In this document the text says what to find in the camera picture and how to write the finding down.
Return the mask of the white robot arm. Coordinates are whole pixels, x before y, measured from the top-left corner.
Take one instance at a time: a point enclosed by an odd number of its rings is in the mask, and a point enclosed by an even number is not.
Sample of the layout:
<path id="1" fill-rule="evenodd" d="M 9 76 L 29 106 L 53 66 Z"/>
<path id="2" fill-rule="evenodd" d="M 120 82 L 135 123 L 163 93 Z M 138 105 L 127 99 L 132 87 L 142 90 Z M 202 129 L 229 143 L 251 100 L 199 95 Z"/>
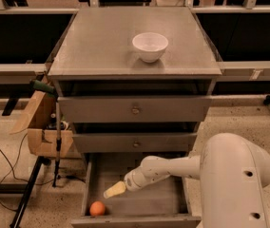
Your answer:
<path id="1" fill-rule="evenodd" d="M 263 188 L 270 184 L 270 155 L 232 133 L 210 138 L 199 156 L 147 156 L 104 197 L 141 190 L 170 176 L 200 182 L 203 228 L 269 228 Z"/>

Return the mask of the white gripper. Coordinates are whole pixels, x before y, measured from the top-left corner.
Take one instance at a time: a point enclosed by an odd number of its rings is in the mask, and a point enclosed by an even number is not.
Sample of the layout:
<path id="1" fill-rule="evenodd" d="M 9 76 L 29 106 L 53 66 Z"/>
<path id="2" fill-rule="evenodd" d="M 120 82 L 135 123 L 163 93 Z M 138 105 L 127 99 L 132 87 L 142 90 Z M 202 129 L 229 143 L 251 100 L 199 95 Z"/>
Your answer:
<path id="1" fill-rule="evenodd" d="M 118 181 L 113 186 L 109 187 L 104 192 L 104 198 L 109 199 L 114 196 L 121 195 L 125 192 L 126 189 L 128 191 L 135 192 L 145 188 L 148 185 L 163 181 L 167 178 L 169 178 L 169 175 L 156 175 L 154 177 L 147 177 L 142 172 L 142 169 L 137 167 L 125 175 L 124 181 Z"/>

